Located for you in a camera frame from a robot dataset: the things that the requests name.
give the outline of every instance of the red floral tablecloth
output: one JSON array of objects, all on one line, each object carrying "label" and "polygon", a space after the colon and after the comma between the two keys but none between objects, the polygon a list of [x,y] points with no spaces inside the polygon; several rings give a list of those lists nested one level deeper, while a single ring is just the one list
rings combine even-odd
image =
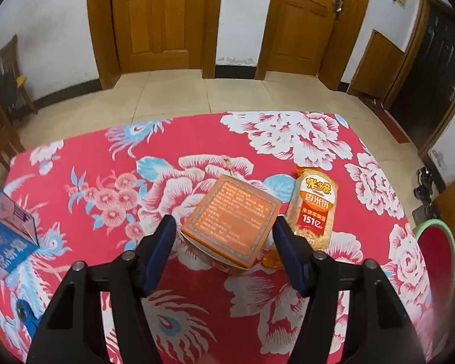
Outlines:
[{"label": "red floral tablecloth", "polygon": [[[41,247],[0,282],[5,344],[25,360],[30,337],[15,313],[17,299],[41,315],[74,261],[111,261],[151,234],[165,214],[180,226],[227,168],[280,198],[285,212],[296,164],[319,167],[339,185],[329,254],[382,265],[429,355],[428,274],[384,172],[341,116],[290,111],[138,123],[18,155],[5,191],[34,215]],[[349,294],[340,293],[329,362],[342,353],[348,303]],[[109,353],[119,362],[107,293],[102,305]],[[158,289],[143,301],[165,363],[196,362],[205,352],[221,363],[285,363],[306,306],[283,271],[258,263],[229,277],[180,237]]]}]

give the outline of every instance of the brown door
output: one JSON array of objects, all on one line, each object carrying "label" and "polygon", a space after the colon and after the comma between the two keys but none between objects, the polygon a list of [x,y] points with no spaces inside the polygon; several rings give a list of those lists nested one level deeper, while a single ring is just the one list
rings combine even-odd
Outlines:
[{"label": "brown door", "polygon": [[121,72],[200,68],[204,0],[113,0]]},{"label": "brown door", "polygon": [[334,25],[336,0],[272,0],[268,21],[278,24],[269,71],[316,75]]},{"label": "brown door", "polygon": [[422,149],[455,97],[455,18],[436,6],[413,67],[389,113]]}]

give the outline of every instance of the black door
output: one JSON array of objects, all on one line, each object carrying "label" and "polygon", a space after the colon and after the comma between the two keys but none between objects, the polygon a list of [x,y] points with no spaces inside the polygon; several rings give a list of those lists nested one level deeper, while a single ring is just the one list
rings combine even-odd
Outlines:
[{"label": "black door", "polygon": [[455,18],[432,5],[418,55],[389,112],[420,149],[454,95]]}]

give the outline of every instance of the red doormat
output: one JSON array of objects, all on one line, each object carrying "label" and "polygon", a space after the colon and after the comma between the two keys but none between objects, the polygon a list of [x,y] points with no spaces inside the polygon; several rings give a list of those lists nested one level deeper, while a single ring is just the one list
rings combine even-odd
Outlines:
[{"label": "red doormat", "polygon": [[372,109],[372,111],[376,114],[379,120],[381,120],[382,124],[384,124],[386,129],[388,129],[398,143],[407,143],[410,141],[404,134],[403,130],[401,130],[394,120],[388,116],[386,111],[377,109]]}]

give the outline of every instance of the blue and white carton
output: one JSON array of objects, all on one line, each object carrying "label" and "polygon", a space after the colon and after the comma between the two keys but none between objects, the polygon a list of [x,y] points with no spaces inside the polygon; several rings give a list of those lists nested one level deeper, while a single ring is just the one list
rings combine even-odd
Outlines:
[{"label": "blue and white carton", "polygon": [[0,279],[38,247],[34,218],[0,190]]}]

